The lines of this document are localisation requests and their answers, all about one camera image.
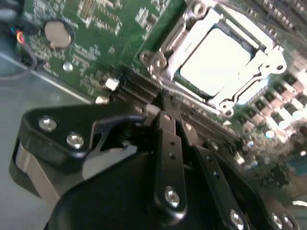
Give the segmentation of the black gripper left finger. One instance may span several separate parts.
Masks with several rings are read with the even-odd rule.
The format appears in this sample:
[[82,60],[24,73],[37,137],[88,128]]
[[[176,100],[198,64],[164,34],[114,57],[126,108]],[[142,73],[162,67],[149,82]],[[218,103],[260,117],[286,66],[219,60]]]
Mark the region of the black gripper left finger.
[[22,186],[34,189],[53,211],[73,187],[147,152],[156,157],[153,201],[166,222],[187,212],[181,138],[170,96],[152,104],[114,101],[33,109],[22,119],[13,153]]

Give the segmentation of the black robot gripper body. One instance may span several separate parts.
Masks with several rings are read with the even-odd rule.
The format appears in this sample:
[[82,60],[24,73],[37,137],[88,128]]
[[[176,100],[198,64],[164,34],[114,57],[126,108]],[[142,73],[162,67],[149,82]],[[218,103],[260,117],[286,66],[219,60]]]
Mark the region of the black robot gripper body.
[[141,152],[73,187],[59,200],[48,230],[228,230],[201,175],[185,169],[187,213],[174,225],[153,201],[156,157]]

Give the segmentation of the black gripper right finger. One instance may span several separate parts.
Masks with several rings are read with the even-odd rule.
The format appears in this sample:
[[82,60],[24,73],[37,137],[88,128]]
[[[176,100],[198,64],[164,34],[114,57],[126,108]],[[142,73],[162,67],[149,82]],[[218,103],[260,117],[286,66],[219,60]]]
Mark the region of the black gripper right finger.
[[295,218],[269,193],[256,190],[230,162],[229,142],[218,146],[210,131],[202,141],[197,131],[181,118],[181,104],[171,97],[176,124],[184,139],[186,155],[203,180],[213,204],[213,222],[219,230],[297,230]]

